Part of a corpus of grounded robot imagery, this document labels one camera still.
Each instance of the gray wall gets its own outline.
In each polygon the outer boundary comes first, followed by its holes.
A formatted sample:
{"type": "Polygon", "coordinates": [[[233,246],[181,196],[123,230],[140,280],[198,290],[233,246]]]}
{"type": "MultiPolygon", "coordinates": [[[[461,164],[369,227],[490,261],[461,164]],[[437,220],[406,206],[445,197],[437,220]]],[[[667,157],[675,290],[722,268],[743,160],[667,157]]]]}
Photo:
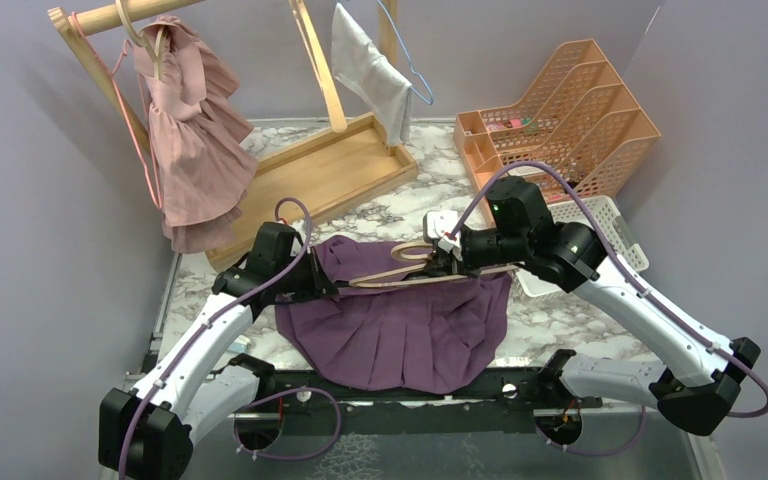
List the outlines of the gray wall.
{"type": "MultiPolygon", "coordinates": [[[[171,260],[126,130],[49,23],[52,3],[0,2],[5,480],[98,478],[99,402],[138,367],[171,260]]],[[[121,46],[98,43],[107,58],[121,46]]]]}
{"type": "MultiPolygon", "coordinates": [[[[399,30],[437,97],[430,107],[417,99],[414,115],[452,117],[514,103],[555,48],[569,40],[595,38],[622,72],[659,2],[403,0],[399,30]]],[[[306,4],[328,55],[335,0],[306,4]]],[[[377,39],[377,2],[351,0],[346,5],[377,39]]],[[[232,100],[243,114],[326,116],[286,0],[208,0],[182,9],[180,15],[240,73],[242,88],[232,100]]],[[[409,72],[404,56],[400,58],[400,67],[409,72]]],[[[368,111],[356,95],[339,83],[337,88],[347,115],[368,111]]]]}
{"type": "MultiPolygon", "coordinates": [[[[651,282],[763,353],[768,382],[768,2],[667,0],[625,75],[661,129],[619,200],[651,282]]],[[[741,410],[762,403],[747,383],[741,410]]],[[[731,479],[768,478],[768,416],[727,420],[731,479]]]]}

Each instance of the marble tabletop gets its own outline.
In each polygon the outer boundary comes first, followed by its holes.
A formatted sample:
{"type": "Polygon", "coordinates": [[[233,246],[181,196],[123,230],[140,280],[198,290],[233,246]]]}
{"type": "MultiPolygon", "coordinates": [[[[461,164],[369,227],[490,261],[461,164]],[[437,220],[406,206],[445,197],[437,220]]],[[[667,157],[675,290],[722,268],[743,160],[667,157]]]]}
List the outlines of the marble tabletop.
{"type": "MultiPolygon", "coordinates": [[[[322,128],[257,128],[243,146],[262,158],[322,128]]],[[[313,243],[333,235],[358,241],[416,240],[420,237],[422,217],[427,210],[463,211],[474,192],[452,134],[452,124],[414,124],[407,148],[419,165],[417,179],[336,220],[318,225],[313,243]]],[[[481,213],[476,211],[467,225],[483,227],[481,213]]],[[[171,350],[201,311],[215,275],[203,254],[183,256],[163,326],[160,358],[171,350]]],[[[273,363],[278,369],[310,368],[301,354],[278,334],[272,307],[264,310],[245,336],[249,341],[248,353],[273,363]]],[[[591,356],[613,359],[655,358],[617,322],[577,297],[566,295],[542,302],[527,302],[514,282],[508,300],[507,336],[497,348],[491,366],[540,365],[559,348],[574,348],[591,356]]],[[[226,354],[219,363],[224,364],[231,356],[226,354]]]]}

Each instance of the hanging garment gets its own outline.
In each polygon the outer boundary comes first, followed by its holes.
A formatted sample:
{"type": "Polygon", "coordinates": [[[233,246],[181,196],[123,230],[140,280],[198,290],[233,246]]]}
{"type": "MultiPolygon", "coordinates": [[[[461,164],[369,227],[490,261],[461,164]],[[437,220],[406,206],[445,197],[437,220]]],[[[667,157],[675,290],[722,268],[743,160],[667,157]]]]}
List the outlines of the hanging garment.
{"type": "MultiPolygon", "coordinates": [[[[335,236],[314,247],[331,281],[408,264],[395,242],[335,236]]],[[[278,332],[326,379],[364,390],[407,387],[435,394],[469,384],[493,361],[507,331],[511,278],[391,290],[346,288],[337,298],[275,307],[278,332]]]]}
{"type": "Polygon", "coordinates": [[[240,84],[230,67],[177,17],[160,16],[141,32],[154,44],[161,28],[161,79],[145,50],[134,52],[134,64],[151,94],[163,232],[173,250],[203,252],[234,241],[231,223],[257,171],[240,147],[253,127],[228,101],[240,84]]]}
{"type": "Polygon", "coordinates": [[[413,86],[340,3],[331,25],[331,71],[372,110],[387,132],[388,146],[410,139],[413,86]]]}

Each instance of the wooden clothing rack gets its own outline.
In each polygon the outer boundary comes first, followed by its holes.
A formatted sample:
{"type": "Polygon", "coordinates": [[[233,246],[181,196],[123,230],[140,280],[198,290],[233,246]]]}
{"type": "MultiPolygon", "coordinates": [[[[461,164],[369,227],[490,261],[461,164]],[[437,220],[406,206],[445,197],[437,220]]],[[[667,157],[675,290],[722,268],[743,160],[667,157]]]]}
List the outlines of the wooden clothing rack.
{"type": "MultiPolygon", "coordinates": [[[[134,22],[202,1],[204,0],[122,0],[128,17],[134,22]]],[[[398,0],[382,1],[396,21],[398,0]]],[[[260,225],[274,220],[272,209],[282,197],[299,198],[310,210],[314,222],[321,223],[412,181],[417,175],[416,162],[403,145],[387,147],[384,128],[372,113],[346,122],[322,47],[307,16],[304,0],[290,0],[290,4],[297,16],[314,74],[328,107],[332,129],[260,159],[257,174],[247,189],[246,198],[240,204],[244,212],[243,217],[232,225],[236,241],[232,245],[206,252],[211,265],[217,270],[227,268],[251,248],[260,225]],[[317,175],[311,176],[314,171],[318,172],[322,182],[327,182],[327,188],[315,183],[317,175]]],[[[74,18],[63,8],[55,7],[49,9],[48,16],[113,108],[123,117],[127,116],[134,130],[135,142],[143,151],[150,152],[149,134],[145,124],[127,100],[123,99],[124,108],[120,106],[106,67],[95,57],[88,41],[78,32],[78,25],[87,37],[121,27],[122,21],[116,4],[80,12],[74,18]]],[[[398,39],[386,13],[381,9],[378,19],[379,49],[395,66],[398,62],[398,39]]],[[[289,222],[298,220],[301,218],[301,210],[293,207],[293,210],[283,214],[283,217],[289,222]]]]}

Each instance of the purple skirt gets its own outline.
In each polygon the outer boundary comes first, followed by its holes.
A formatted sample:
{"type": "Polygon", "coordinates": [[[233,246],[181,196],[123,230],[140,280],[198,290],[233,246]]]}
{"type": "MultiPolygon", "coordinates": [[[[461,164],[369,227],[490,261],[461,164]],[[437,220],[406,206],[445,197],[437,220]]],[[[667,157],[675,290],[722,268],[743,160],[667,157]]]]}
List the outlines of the purple skirt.
{"type": "MultiPolygon", "coordinates": [[[[314,249],[331,281],[348,281],[410,265],[390,257],[397,244],[335,236],[314,249]]],[[[278,332],[334,383],[444,394],[493,361],[507,331],[510,287],[511,277],[500,273],[401,289],[345,288],[339,297],[277,306],[275,318],[278,332]]]]}

